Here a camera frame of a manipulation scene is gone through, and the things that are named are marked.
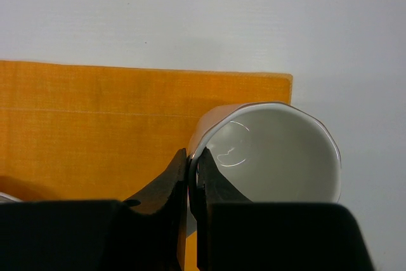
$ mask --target orange placemat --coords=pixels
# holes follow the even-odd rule
[[[287,74],[0,61],[0,192],[23,200],[125,199],[186,147],[199,117],[291,99]],[[186,270],[196,270],[196,235]]]

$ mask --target mug rim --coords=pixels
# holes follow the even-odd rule
[[[306,119],[307,121],[311,121],[315,124],[317,124],[318,128],[323,131],[324,136],[328,139],[329,144],[331,145],[331,149],[336,153],[336,158],[334,158],[334,171],[337,171],[337,183],[336,183],[336,189],[334,190],[333,195],[329,199],[328,202],[337,202],[339,200],[339,197],[341,195],[341,154],[338,149],[338,146],[336,142],[334,141],[333,137],[329,133],[328,129],[325,127],[325,125],[320,122],[318,119],[315,117],[307,114],[306,112],[303,112],[300,109],[297,109],[296,107],[293,107],[289,104],[283,103],[283,102],[256,102],[256,103],[245,103],[235,105],[234,110],[231,110],[231,112],[223,116],[222,118],[219,118],[216,123],[214,123],[212,126],[210,126],[205,132],[200,137],[199,141],[195,141],[195,138],[197,137],[196,134],[193,134],[191,139],[190,139],[190,145],[189,145],[189,152],[188,152],[188,164],[189,164],[189,193],[190,197],[194,196],[194,188],[195,188],[195,179],[196,179],[196,172],[197,172],[197,160],[199,159],[200,155],[203,153],[204,148],[206,147],[207,143],[209,140],[214,136],[214,134],[222,128],[224,125],[228,124],[230,121],[235,119],[238,116],[241,116],[242,114],[246,114],[255,110],[261,110],[261,109],[284,109],[284,110],[289,110],[292,113],[295,113],[296,115],[299,115],[300,117]],[[201,122],[201,120],[204,118],[203,115],[200,119],[199,122],[197,123],[197,126]]]

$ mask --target white background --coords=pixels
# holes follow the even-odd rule
[[[0,58],[293,74],[377,268],[406,270],[405,23],[406,0],[0,0]]]

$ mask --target white surface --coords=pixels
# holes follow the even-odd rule
[[[0,0],[0,58],[294,75],[343,158],[341,203],[406,270],[406,0]]]

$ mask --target white mug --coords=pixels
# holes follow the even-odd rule
[[[205,147],[220,173],[251,201],[339,199],[336,143],[320,121],[290,105],[225,105],[206,113],[188,147],[191,175]]]

